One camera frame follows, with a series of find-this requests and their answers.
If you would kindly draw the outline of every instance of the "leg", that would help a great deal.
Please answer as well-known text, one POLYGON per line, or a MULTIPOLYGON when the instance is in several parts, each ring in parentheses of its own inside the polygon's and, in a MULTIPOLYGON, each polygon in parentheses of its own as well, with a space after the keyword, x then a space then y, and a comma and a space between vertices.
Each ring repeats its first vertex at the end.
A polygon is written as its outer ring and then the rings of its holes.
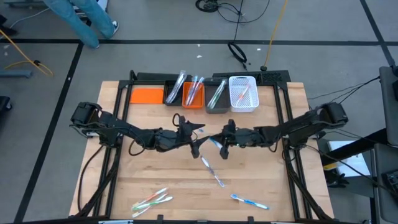
POLYGON ((96 0, 72 0, 72 3, 86 13, 105 38, 108 39, 113 36, 115 28, 112 20, 96 0))
POLYGON ((44 0, 44 3, 64 21, 70 24, 85 45, 92 48, 99 46, 100 43, 98 42, 96 34, 76 15, 69 0, 44 0))

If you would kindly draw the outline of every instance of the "white wire basket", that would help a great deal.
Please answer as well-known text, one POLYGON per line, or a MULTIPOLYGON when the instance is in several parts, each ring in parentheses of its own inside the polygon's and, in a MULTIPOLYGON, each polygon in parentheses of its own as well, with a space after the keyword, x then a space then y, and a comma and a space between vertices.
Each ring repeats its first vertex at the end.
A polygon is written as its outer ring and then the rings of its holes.
POLYGON ((254 77, 230 77, 228 83, 232 112, 253 112, 259 106, 259 94, 254 77))

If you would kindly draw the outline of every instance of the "wooden table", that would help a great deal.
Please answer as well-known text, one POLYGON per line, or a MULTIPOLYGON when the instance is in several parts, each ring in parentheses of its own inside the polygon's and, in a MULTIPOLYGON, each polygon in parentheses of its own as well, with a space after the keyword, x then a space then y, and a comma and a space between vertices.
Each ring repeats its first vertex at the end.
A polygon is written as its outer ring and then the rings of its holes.
MULTIPOLYGON (((98 104, 103 110, 113 111, 117 87, 118 82, 103 82, 98 98, 98 104)), ((300 116, 308 110, 303 83, 288 83, 288 87, 293 116, 300 116)), ((133 86, 133 90, 134 88, 163 87, 136 85, 133 86)), ((203 128, 204 133, 198 132, 199 138, 221 132, 230 118, 233 118, 240 128, 278 125, 273 88, 259 86, 258 93, 260 106, 253 113, 207 114, 205 109, 186 110, 179 106, 130 104, 127 122, 140 128, 163 127, 175 130, 172 116, 180 113, 193 123, 206 124, 203 128)), ((280 95, 286 121, 282 92, 280 95)), ((131 141, 130 138, 124 138, 111 218, 131 219, 131 206, 134 203, 168 187, 168 192, 174 199, 149 209, 138 219, 153 220, 158 214, 163 214, 165 220, 244 221, 248 216, 253 216, 256 221, 294 221, 287 173, 281 158, 282 144, 278 145, 276 153, 271 153, 268 148, 230 147, 228 160, 223 160, 218 148, 211 141, 205 142, 200 152, 225 183, 226 187, 221 188, 202 161, 192 158, 189 147, 181 147, 166 153, 145 151, 137 157, 132 157, 127 152, 131 141), (239 203, 230 198, 231 194, 263 203, 270 207, 270 210, 239 203)), ((317 146, 312 140, 308 144, 317 146)), ((81 167, 98 148, 97 138, 88 140, 81 167)), ((134 145, 132 152, 139 150, 141 148, 134 145)), ((319 154, 311 149, 302 149, 301 155, 309 192, 324 211, 333 217, 319 154)), ((91 161, 85 172, 81 195, 82 206, 98 186, 103 156, 104 150, 91 161)), ((302 196, 298 190, 297 192, 300 215, 304 218, 302 196)), ((76 193, 77 186, 70 214, 78 211, 76 193)), ((100 214, 104 213, 106 203, 104 199, 107 194, 108 190, 105 190, 100 214)))

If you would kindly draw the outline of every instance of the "gray floor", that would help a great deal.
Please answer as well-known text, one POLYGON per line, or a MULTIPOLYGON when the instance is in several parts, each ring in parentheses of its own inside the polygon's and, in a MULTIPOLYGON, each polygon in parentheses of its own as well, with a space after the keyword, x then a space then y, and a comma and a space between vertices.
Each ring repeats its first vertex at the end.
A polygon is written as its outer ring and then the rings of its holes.
MULTIPOLYGON (((231 39, 235 25, 217 13, 204 13, 194 0, 116 0, 109 14, 121 25, 114 39, 231 39)), ((226 0, 239 6, 238 0, 226 0)), ((245 1, 243 13, 255 18, 266 1, 245 1)), ((398 41, 398 2, 367 1, 376 23, 388 41, 398 41)), ((272 0, 256 22, 240 26, 237 39, 269 40, 282 0, 272 0)), ((0 4, 8 24, 41 9, 9 9, 0 4)), ((229 11, 223 11, 234 19, 229 11)), ((76 39, 62 20, 47 11, 16 25, 22 39, 76 39)), ((377 41, 359 0, 289 1, 277 32, 277 40, 377 41)), ((9 44, 0 44, 0 67, 23 58, 9 44)), ((45 133, 69 71, 77 44, 19 44, 32 59, 50 67, 54 78, 34 71, 31 79, 0 79, 0 95, 12 98, 14 109, 0 131, 0 223, 12 222, 39 154, 45 133)), ((267 45, 240 45, 251 71, 264 63, 267 45)), ((389 47, 398 60, 398 47, 389 47)), ((339 90, 378 76, 387 65, 380 46, 274 45, 269 70, 289 70, 293 82, 304 82, 308 97, 339 90)), ((85 140, 68 127, 80 101, 96 101, 103 80, 127 78, 129 71, 178 73, 181 69, 210 77, 216 72, 243 72, 226 45, 201 44, 103 44, 98 50, 83 48, 43 169, 24 221, 66 217, 69 212, 85 140)), ((310 101, 311 106, 334 96, 310 101)), ((359 90, 343 103, 350 118, 345 130, 367 135, 385 126, 378 82, 359 90)), ((343 140, 344 136, 328 135, 343 140)), ((369 200, 344 190, 330 190, 336 218, 358 222, 370 218, 369 200)))

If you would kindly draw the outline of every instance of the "sneaker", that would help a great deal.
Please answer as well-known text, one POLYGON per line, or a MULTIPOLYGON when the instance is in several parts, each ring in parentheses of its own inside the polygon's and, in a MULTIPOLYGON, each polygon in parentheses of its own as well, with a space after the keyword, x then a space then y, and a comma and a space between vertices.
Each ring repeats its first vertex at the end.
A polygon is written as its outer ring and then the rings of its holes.
POLYGON ((113 31, 112 35, 114 35, 119 29, 119 24, 116 21, 113 21, 112 24, 113 24, 113 27, 114 27, 114 31, 113 31))

